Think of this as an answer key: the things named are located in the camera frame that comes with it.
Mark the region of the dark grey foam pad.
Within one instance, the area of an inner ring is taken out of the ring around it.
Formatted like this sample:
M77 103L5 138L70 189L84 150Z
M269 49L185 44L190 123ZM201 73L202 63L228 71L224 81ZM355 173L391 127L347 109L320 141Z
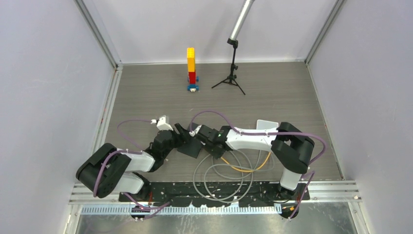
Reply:
M204 146L200 140L192 136L180 136L179 142L177 151L192 158L197 158Z

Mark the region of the white network switch box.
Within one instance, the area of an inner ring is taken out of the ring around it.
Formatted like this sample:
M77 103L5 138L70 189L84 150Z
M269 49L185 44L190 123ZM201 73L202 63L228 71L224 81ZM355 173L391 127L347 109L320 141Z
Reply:
M269 120L258 119L256 122L256 129L273 132L279 127L278 122L273 122Z

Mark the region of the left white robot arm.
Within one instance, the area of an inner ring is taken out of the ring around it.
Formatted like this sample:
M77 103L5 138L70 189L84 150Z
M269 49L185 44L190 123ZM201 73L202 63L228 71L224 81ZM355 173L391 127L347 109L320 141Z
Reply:
M76 179L90 189L94 197L105 198L112 192L127 192L138 202L149 197L149 181L139 172L154 172L169 153L186 143L191 136L179 123L171 126L168 118L150 120L159 130L149 147L138 152L103 144L77 170Z

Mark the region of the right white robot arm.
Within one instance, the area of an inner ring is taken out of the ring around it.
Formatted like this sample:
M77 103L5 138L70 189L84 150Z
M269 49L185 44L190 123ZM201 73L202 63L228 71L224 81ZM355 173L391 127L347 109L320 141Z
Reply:
M241 129L223 126L220 130L199 125L190 135L204 144L215 158L225 152L251 149L273 153L283 166L278 194L291 200L298 192L302 175L307 173L315 142L294 125L282 122L269 129Z

